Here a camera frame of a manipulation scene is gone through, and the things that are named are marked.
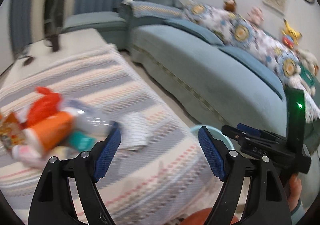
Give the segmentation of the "person's right hand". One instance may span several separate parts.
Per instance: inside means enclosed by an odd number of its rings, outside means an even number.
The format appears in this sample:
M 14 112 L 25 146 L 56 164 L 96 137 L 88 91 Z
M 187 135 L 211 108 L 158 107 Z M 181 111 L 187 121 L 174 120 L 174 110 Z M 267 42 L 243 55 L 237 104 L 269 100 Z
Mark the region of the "person's right hand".
M 302 182 L 297 174 L 293 174 L 289 179 L 289 189 L 290 193 L 287 196 L 287 202 L 289 210 L 292 212 L 297 207 L 302 192 Z

